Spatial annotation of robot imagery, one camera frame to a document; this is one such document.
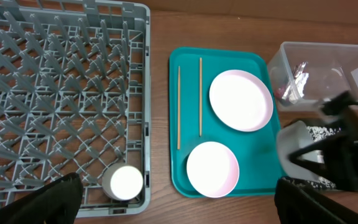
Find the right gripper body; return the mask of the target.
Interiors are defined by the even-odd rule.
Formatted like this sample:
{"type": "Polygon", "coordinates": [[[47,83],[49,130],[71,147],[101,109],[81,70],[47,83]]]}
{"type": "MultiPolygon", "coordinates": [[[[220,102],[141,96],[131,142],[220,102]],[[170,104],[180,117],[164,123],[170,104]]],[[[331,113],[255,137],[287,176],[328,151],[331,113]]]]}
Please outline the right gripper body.
{"type": "Polygon", "coordinates": [[[346,191],[358,190],[358,115],[352,109],[358,101],[347,91],[322,105],[321,111],[336,116],[340,132],[328,138],[323,152],[327,179],[346,191]]]}

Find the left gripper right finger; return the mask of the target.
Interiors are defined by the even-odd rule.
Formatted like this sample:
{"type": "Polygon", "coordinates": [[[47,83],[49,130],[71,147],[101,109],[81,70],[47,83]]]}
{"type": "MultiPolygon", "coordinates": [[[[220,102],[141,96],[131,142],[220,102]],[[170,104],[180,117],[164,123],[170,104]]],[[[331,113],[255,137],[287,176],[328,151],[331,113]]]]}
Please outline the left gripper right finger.
{"type": "Polygon", "coordinates": [[[274,202],[282,224],[358,224],[358,213],[307,185],[286,179],[277,181],[274,202]]]}

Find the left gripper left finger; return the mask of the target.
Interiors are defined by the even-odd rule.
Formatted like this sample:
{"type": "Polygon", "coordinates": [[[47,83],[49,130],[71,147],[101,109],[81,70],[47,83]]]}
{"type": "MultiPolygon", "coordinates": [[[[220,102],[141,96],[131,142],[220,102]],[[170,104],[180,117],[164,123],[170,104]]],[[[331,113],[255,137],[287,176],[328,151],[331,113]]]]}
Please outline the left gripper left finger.
{"type": "Polygon", "coordinates": [[[0,223],[74,223],[83,191],[79,174],[69,173],[0,208],[0,223]]]}

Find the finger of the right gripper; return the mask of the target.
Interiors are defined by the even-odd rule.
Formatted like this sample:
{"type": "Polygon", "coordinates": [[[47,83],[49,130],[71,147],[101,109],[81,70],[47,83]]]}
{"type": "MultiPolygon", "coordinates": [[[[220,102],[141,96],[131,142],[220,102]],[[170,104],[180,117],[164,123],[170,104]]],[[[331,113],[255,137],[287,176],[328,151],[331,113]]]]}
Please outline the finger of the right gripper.
{"type": "Polygon", "coordinates": [[[347,136],[344,134],[335,134],[328,136],[325,139],[322,139],[317,142],[312,142],[311,144],[296,149],[293,152],[290,152],[288,155],[289,161],[296,164],[296,160],[301,160],[301,157],[304,154],[313,151],[321,151],[323,153],[324,162],[328,164],[334,160],[339,160],[341,154],[344,152],[344,149],[347,145],[347,136]]]}

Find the white rice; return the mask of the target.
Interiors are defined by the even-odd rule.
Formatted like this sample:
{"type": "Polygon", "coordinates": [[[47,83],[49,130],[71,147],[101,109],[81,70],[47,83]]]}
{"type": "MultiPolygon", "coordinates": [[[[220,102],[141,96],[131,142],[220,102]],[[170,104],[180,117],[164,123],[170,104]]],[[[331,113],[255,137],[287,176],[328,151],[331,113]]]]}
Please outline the white rice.
{"type": "MultiPolygon", "coordinates": [[[[340,128],[326,128],[323,126],[307,126],[307,130],[309,131],[314,142],[318,142],[327,138],[328,136],[332,136],[341,131],[340,128]]],[[[330,182],[328,179],[324,177],[318,177],[317,182],[308,181],[308,183],[315,189],[318,190],[336,190],[336,185],[333,182],[330,182]]]]}

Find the grey bowl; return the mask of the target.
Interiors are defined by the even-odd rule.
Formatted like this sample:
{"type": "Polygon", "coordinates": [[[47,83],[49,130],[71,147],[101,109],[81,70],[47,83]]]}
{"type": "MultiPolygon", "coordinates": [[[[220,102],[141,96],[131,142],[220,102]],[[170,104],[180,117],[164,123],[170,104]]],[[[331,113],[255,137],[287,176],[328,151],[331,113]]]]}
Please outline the grey bowl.
{"type": "Polygon", "coordinates": [[[278,132],[276,142],[277,154],[280,164],[287,176],[294,179],[319,182],[318,175],[290,162],[288,158],[290,153],[314,143],[315,141],[306,124],[302,121],[297,121],[278,132]]]}

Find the white cup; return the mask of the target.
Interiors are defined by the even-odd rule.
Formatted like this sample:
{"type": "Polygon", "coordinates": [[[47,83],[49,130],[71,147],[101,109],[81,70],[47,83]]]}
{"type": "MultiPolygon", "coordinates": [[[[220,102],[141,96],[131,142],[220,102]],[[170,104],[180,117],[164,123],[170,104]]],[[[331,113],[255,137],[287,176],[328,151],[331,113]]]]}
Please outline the white cup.
{"type": "Polygon", "coordinates": [[[102,188],[111,199],[131,200],[138,196],[144,186],[140,170],[125,163],[111,165],[102,176],[102,188]]]}

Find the red snack wrapper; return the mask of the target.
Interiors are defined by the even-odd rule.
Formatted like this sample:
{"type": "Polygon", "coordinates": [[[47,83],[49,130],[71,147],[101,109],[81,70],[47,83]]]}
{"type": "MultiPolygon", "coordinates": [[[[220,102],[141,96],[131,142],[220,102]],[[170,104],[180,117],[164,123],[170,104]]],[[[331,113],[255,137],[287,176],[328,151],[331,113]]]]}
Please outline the red snack wrapper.
{"type": "Polygon", "coordinates": [[[308,62],[302,62],[296,65],[292,71],[292,80],[288,79],[286,84],[279,87],[274,95],[283,106],[296,104],[304,97],[304,87],[309,78],[309,73],[305,72],[308,62]]]}

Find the small white plate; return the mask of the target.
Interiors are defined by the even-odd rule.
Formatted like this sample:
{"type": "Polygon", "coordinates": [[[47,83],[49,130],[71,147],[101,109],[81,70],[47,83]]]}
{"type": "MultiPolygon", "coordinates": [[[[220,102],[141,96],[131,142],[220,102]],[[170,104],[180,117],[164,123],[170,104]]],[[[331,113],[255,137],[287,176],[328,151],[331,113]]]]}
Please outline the small white plate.
{"type": "Polygon", "coordinates": [[[227,146],[208,141],[190,152],[186,173],[198,193],[209,198],[221,198],[235,189],[240,168],[236,156],[227,146]]]}

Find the wooden chopstick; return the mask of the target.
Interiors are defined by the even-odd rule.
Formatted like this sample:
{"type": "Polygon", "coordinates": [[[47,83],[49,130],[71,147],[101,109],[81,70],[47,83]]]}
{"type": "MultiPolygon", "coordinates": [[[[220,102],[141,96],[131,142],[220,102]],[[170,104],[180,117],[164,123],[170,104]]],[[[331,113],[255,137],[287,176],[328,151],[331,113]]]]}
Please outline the wooden chopstick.
{"type": "Polygon", "coordinates": [[[181,148],[181,67],[177,75],[177,150],[181,148]]]}
{"type": "Polygon", "coordinates": [[[203,59],[199,58],[199,137],[203,130],[203,59]]]}

